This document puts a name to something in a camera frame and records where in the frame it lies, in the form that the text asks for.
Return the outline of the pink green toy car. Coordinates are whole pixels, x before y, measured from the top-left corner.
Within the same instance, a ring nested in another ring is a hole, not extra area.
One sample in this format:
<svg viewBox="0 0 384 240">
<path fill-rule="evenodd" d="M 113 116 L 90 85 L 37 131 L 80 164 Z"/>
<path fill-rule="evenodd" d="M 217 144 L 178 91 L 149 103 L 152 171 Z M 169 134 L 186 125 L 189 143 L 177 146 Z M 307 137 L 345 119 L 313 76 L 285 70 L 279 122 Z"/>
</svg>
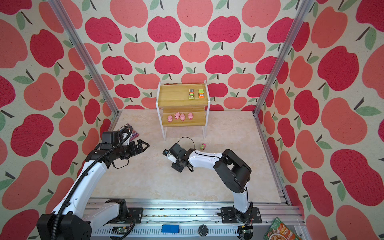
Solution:
<svg viewBox="0 0 384 240">
<path fill-rule="evenodd" d="M 200 149 L 203 151 L 205 148 L 206 148 L 206 144 L 201 144 L 201 147 L 200 147 Z"/>
</svg>

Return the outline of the wooden two-tier shelf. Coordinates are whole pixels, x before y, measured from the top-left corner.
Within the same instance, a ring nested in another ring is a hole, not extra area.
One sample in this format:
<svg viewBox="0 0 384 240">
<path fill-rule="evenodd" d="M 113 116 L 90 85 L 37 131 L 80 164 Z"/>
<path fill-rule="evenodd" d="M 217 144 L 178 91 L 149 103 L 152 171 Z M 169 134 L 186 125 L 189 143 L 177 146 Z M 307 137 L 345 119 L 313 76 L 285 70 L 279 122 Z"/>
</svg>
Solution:
<svg viewBox="0 0 384 240">
<path fill-rule="evenodd" d="M 189 99 L 189 89 L 195 92 L 195 99 Z M 199 99 L 199 89 L 205 91 L 205 97 Z M 208 84 L 204 81 L 202 84 L 181 84 L 181 85 L 163 85 L 158 84 L 156 96 L 156 109 L 162 130 L 163 139 L 167 139 L 167 128 L 171 127 L 196 127 L 203 128 L 203 138 L 207 135 L 207 126 L 210 115 L 210 93 Z M 175 114 L 179 112 L 184 114 L 186 119 L 181 121 L 175 119 Z M 188 113 L 193 113 L 194 118 L 189 120 Z M 168 116 L 174 117 L 173 122 L 168 122 Z"/>
</svg>

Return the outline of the yellow green toy car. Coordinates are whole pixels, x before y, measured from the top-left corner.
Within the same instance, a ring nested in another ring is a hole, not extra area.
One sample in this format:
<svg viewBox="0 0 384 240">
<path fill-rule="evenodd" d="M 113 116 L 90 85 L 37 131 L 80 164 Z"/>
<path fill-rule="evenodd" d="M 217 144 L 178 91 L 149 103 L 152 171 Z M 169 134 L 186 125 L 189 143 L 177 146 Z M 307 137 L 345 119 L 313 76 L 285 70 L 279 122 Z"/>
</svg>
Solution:
<svg viewBox="0 0 384 240">
<path fill-rule="evenodd" d="M 189 99 L 190 100 L 195 99 L 195 92 L 193 89 L 189 89 Z"/>
</svg>

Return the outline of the orange green toy car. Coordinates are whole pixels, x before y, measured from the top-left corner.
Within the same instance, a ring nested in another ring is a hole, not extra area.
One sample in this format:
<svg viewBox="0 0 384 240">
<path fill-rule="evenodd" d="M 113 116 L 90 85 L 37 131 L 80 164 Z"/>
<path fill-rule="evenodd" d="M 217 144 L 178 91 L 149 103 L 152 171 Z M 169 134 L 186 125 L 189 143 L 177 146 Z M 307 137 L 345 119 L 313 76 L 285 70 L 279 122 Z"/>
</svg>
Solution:
<svg viewBox="0 0 384 240">
<path fill-rule="evenodd" d="M 205 97 L 205 91 L 203 89 L 199 89 L 199 99 L 203 99 Z"/>
</svg>

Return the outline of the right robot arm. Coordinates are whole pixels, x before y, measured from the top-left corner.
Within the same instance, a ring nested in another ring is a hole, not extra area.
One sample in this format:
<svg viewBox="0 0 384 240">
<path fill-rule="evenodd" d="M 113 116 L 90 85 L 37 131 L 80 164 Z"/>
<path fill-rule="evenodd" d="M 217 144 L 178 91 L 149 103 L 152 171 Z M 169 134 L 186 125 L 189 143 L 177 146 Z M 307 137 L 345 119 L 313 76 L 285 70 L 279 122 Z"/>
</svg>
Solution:
<svg viewBox="0 0 384 240">
<path fill-rule="evenodd" d="M 232 150 L 223 153 L 202 153 L 196 149 L 183 149 L 175 143 L 163 155 L 172 161 L 172 168 L 181 173 L 185 168 L 191 172 L 194 168 L 214 170 L 224 185 L 233 192 L 234 205 L 231 217 L 237 222 L 251 222 L 253 203 L 249 201 L 248 183 L 251 179 L 251 168 Z"/>
</svg>

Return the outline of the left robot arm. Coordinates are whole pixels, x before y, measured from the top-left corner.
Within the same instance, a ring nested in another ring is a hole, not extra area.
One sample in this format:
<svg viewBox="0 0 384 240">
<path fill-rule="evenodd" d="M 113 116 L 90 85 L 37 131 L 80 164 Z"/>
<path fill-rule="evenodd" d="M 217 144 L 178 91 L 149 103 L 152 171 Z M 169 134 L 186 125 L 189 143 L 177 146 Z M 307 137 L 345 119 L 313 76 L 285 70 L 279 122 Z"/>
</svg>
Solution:
<svg viewBox="0 0 384 240">
<path fill-rule="evenodd" d="M 104 132 L 101 143 L 90 151 L 85 164 L 68 193 L 50 214 L 41 215 L 37 229 L 42 240 L 89 240 L 108 223 L 131 221 L 135 225 L 123 199 L 110 199 L 104 205 L 84 216 L 86 205 L 99 180 L 115 160 L 143 153 L 150 145 L 142 140 L 130 142 L 133 128 L 126 125 L 122 130 Z"/>
</svg>

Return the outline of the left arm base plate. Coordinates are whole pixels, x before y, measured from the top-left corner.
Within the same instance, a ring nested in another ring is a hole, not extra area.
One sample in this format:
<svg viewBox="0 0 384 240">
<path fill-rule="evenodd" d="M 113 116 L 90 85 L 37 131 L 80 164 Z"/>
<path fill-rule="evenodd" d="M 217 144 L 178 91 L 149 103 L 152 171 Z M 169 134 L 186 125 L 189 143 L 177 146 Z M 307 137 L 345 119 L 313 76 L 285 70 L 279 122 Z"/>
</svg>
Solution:
<svg viewBox="0 0 384 240">
<path fill-rule="evenodd" d="M 140 224 L 142 222 L 143 211 L 143 208 L 126 208 L 123 210 L 119 219 L 124 221 L 136 220 L 136 224 Z"/>
</svg>

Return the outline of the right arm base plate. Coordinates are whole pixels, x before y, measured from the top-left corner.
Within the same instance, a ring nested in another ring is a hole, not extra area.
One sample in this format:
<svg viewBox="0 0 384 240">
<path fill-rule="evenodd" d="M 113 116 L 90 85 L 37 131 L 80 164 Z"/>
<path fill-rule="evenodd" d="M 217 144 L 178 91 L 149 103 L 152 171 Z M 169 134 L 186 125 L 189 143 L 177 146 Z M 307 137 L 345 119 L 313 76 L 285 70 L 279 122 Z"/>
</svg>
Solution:
<svg viewBox="0 0 384 240">
<path fill-rule="evenodd" d="M 263 222 L 260 210 L 253 207 L 249 207 L 245 213 L 236 210 L 234 207 L 221 208 L 217 215 L 221 217 L 223 224 L 261 224 Z"/>
</svg>

